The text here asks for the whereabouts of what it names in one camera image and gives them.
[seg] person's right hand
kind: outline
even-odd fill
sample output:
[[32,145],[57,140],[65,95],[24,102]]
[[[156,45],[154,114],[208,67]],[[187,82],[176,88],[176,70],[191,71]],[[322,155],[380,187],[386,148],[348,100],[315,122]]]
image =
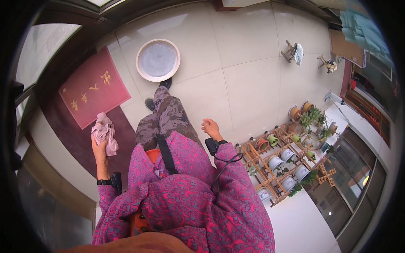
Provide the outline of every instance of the person's right hand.
[[220,128],[218,127],[218,124],[213,121],[212,119],[203,119],[202,125],[202,130],[204,130],[204,133],[207,133],[212,139],[216,141],[221,141],[224,138],[222,138],[220,134]]

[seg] rag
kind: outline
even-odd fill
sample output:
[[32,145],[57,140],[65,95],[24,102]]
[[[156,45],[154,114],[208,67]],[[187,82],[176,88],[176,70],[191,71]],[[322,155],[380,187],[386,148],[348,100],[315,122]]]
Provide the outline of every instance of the rag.
[[303,47],[301,46],[301,44],[297,44],[297,49],[295,50],[294,53],[294,58],[293,60],[297,62],[297,65],[301,65],[301,62],[303,61],[303,57],[304,57],[304,50]]
[[106,156],[117,155],[118,143],[114,139],[114,134],[114,125],[110,118],[108,118],[105,113],[99,113],[97,115],[96,124],[92,128],[92,135],[97,145],[100,145],[100,143],[108,137],[108,143],[105,146]]

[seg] wooden shelf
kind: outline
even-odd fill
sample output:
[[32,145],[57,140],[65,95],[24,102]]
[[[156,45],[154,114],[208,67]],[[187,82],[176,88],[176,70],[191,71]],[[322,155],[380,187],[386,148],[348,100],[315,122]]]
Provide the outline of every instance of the wooden shelf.
[[[285,124],[237,147],[238,152],[242,152],[244,154],[242,163],[246,167],[246,170],[248,170],[248,168],[251,166],[254,166],[260,176],[259,178],[255,175],[255,178],[259,183],[255,189],[265,187],[270,190],[271,194],[275,198],[275,201],[271,200],[271,207],[275,206],[277,203],[280,203],[290,194],[289,191],[286,191],[283,188],[281,182],[288,176],[294,176],[294,173],[299,166],[304,165],[309,170],[319,170],[320,165],[323,165],[325,162],[325,159],[321,159],[319,163],[316,163],[310,156],[306,154],[311,146],[308,145],[307,147],[303,147],[302,144],[297,143],[292,139],[293,135],[299,134],[300,131],[302,131],[302,129],[297,131],[296,128],[302,128],[302,126],[297,125],[296,123]],[[267,140],[270,134],[274,134],[279,139],[279,142],[275,145],[275,147],[278,147],[279,149],[275,150],[275,147],[271,147],[269,145],[263,152],[256,150],[254,148],[256,143],[260,139]],[[286,149],[290,149],[295,153],[296,160],[293,161],[295,166],[287,173],[277,178],[276,175],[273,174],[272,170],[268,167],[267,162],[274,156],[280,156],[280,154]],[[307,163],[305,157],[314,163],[313,168]]]

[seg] person's left hand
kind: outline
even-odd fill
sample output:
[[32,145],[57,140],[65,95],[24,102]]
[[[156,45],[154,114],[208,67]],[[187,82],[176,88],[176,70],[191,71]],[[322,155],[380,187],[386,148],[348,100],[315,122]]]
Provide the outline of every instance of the person's left hand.
[[108,160],[107,156],[105,154],[105,146],[107,146],[108,143],[108,137],[100,142],[100,145],[97,145],[96,140],[94,139],[94,136],[92,135],[92,148],[93,148],[93,154],[96,159],[96,164],[97,166],[105,166],[107,167],[108,165]]

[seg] orange flower pot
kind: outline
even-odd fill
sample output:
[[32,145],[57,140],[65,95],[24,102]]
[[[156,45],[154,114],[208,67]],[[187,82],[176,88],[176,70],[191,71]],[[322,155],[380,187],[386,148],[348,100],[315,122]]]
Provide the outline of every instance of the orange flower pot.
[[300,120],[300,116],[303,114],[303,111],[297,108],[297,105],[294,105],[293,107],[291,107],[288,115],[290,116],[290,118],[295,121],[298,122]]
[[256,142],[256,148],[258,151],[264,151],[269,146],[269,142],[265,139],[259,139]]
[[302,106],[301,109],[302,109],[305,113],[307,113],[312,107],[313,107],[313,104],[309,103],[308,101],[305,101],[305,102],[303,103],[303,106]]

